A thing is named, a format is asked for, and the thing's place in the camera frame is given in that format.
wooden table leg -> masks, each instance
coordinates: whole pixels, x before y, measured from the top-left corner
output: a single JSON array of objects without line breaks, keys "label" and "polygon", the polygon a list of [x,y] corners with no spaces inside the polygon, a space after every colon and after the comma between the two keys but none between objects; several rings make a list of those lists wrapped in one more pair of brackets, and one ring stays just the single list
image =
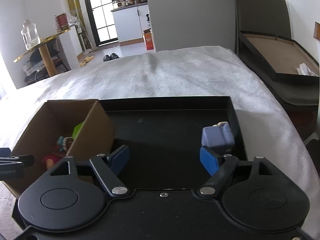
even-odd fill
[{"label": "wooden table leg", "polygon": [[39,48],[39,51],[40,51],[43,63],[45,65],[45,68],[48,71],[49,76],[52,77],[54,75],[57,75],[58,72],[56,70],[56,67],[53,64],[52,59],[51,59],[47,44],[44,44],[43,46],[41,46]]}]

white bedspread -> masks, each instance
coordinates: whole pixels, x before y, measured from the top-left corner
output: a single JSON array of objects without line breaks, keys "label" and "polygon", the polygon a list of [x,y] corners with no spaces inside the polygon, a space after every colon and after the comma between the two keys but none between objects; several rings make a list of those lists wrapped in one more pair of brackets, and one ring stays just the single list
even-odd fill
[{"label": "white bedspread", "polygon": [[320,238],[320,180],[300,136],[262,81],[220,46],[101,59],[21,88],[0,101],[0,146],[13,148],[48,99],[163,96],[231,96],[249,160],[265,156],[306,192],[310,211],[303,229]]}]

red fabric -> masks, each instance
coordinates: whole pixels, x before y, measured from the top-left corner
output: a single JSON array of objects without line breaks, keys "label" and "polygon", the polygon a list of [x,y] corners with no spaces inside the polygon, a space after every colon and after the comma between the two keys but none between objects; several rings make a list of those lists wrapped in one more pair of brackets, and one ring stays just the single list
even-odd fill
[{"label": "red fabric", "polygon": [[46,157],[44,157],[42,159],[42,163],[45,164],[45,162],[48,160],[48,159],[51,159],[53,161],[54,164],[56,164],[58,161],[61,160],[61,157],[57,156],[57,155],[47,155]]}]

kitchen countertop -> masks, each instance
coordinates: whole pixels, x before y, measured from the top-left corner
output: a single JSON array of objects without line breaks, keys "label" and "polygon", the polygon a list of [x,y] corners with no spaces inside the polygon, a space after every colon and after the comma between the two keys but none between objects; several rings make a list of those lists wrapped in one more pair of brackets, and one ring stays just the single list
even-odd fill
[{"label": "kitchen countertop", "polygon": [[146,5],[146,4],[148,4],[148,2],[143,2],[143,3],[137,3],[137,4],[133,4],[133,5],[128,5],[128,6],[124,6],[124,7],[118,8],[118,9],[111,10],[111,12],[116,12],[116,11],[120,11],[120,10],[123,10],[123,9],[131,8],[131,7],[136,7],[136,6],[140,6],[140,5]]}]

glass door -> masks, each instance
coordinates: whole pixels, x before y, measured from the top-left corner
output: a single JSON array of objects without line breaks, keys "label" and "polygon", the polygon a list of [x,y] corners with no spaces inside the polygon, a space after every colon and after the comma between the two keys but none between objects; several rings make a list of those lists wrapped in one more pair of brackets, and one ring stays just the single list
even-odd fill
[{"label": "glass door", "polygon": [[85,0],[95,42],[98,45],[117,41],[111,10],[113,0]]}]

